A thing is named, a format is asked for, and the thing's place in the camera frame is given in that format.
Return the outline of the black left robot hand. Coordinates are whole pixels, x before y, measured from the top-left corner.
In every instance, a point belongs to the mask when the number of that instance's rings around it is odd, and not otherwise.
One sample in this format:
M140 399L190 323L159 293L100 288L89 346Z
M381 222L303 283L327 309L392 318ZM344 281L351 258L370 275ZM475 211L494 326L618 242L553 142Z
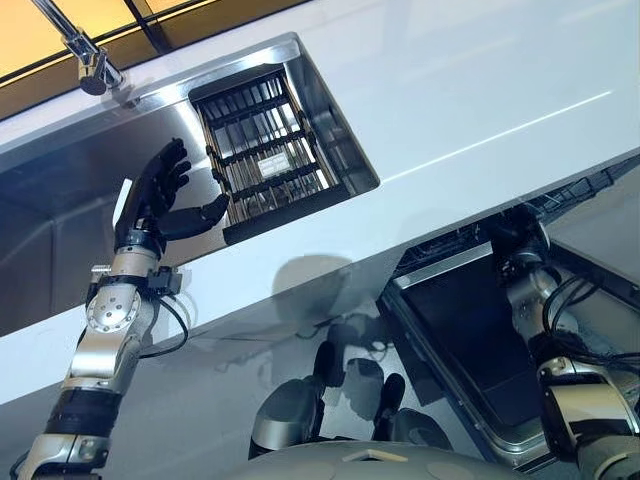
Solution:
M173 210L178 191L189 183L191 163L180 138L168 142L133 181L114 230L114 249L139 246L162 256L170 241L203 234L223 218L229 196L198 207Z

